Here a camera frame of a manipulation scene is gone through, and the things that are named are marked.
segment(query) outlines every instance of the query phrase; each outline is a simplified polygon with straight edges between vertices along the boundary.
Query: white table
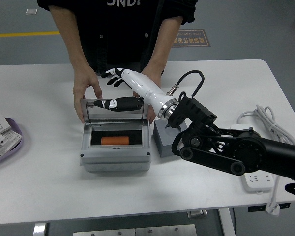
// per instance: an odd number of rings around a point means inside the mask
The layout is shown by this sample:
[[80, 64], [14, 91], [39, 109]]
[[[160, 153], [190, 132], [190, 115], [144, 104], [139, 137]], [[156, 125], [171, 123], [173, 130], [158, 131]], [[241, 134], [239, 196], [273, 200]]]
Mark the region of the white table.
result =
[[[277, 123], [295, 137], [295, 114], [264, 61], [168, 62], [163, 90], [168, 91], [194, 69], [206, 77], [195, 98], [218, 116], [218, 127], [229, 128], [240, 113], [254, 110], [258, 104], [270, 106]], [[174, 95], [185, 90], [190, 97], [199, 81], [197, 75], [186, 77]], [[106, 82], [100, 78], [104, 98], [132, 95], [125, 84], [114, 88]], [[240, 177], [178, 156], [161, 159], [153, 139], [149, 171], [86, 172], [79, 166], [83, 125], [73, 107], [72, 86], [69, 64], [0, 66], [0, 111], [13, 118], [24, 135], [21, 149], [0, 162], [0, 224], [252, 206], [269, 201], [270, 193], [247, 193]], [[86, 97], [94, 98], [91, 88]], [[257, 131], [269, 137], [262, 128]], [[295, 196], [284, 190], [291, 182], [281, 178], [279, 203], [295, 201]]]

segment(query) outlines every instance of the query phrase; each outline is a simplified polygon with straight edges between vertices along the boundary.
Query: gray box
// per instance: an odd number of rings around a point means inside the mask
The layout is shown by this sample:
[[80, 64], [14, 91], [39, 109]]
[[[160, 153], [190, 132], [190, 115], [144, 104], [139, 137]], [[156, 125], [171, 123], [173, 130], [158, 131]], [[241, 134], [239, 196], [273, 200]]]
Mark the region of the gray box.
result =
[[[147, 105], [137, 111], [113, 112], [82, 99], [84, 131], [80, 165], [88, 172], [146, 171], [150, 168], [150, 127]], [[129, 144], [103, 145], [101, 138], [128, 136]]]
[[172, 156], [172, 144], [180, 132], [187, 129], [187, 125], [183, 122], [179, 128], [171, 128], [166, 120], [154, 121], [154, 140], [160, 157]]

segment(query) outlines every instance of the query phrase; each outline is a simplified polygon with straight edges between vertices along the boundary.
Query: human arm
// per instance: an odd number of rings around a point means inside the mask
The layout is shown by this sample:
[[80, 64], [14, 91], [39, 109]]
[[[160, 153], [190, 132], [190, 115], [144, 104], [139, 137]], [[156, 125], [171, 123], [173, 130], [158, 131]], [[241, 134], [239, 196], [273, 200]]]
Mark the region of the human arm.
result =
[[49, 10], [66, 45], [69, 59], [74, 69], [74, 108], [80, 121], [83, 123], [80, 99], [84, 98], [86, 88], [92, 86], [97, 98], [102, 98], [102, 90], [96, 73], [85, 58], [75, 14], [69, 9], [53, 5], [49, 6]]
[[[161, 87], [161, 75], [165, 69], [167, 59], [173, 45], [173, 42], [179, 31], [182, 16], [177, 16], [163, 20], [158, 32], [157, 40], [151, 59], [142, 73], [147, 75], [152, 81]], [[156, 114], [151, 106], [148, 108], [147, 120], [150, 123], [155, 119]]]

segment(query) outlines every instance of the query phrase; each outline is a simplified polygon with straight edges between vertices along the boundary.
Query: black cable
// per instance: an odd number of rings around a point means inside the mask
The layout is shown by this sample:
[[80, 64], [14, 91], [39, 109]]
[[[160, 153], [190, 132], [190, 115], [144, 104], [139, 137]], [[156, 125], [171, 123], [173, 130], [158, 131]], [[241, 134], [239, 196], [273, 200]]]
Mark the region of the black cable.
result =
[[201, 88], [203, 82], [205, 81], [205, 77], [204, 77], [204, 75], [202, 74], [202, 72], [201, 72], [200, 70], [191, 70], [191, 71], [185, 73], [185, 74], [184, 74], [184, 75], [178, 80], [178, 82], [176, 83], [177, 85], [179, 85], [180, 82], [181, 82], [186, 76], [188, 76], [188, 75], [190, 75], [190, 74], [193, 74], [193, 73], [198, 73], [198, 74], [200, 75], [200, 77], [201, 77], [201, 81], [200, 81], [200, 83], [198, 84], [196, 90], [193, 92], [191, 98], [193, 98], [193, 97], [197, 94], [197, 92], [198, 92], [199, 89]]

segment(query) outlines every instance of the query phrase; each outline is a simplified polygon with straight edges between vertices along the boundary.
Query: transparent lid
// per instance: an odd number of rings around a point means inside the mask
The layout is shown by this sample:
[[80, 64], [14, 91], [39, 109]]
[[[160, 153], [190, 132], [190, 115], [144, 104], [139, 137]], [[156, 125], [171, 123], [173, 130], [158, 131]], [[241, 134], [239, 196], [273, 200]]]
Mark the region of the transparent lid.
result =
[[97, 100], [102, 101], [110, 99], [81, 99], [84, 122], [115, 122], [116, 120], [146, 119], [148, 114], [148, 107], [146, 104], [139, 110], [115, 112], [94, 106], [94, 102]]

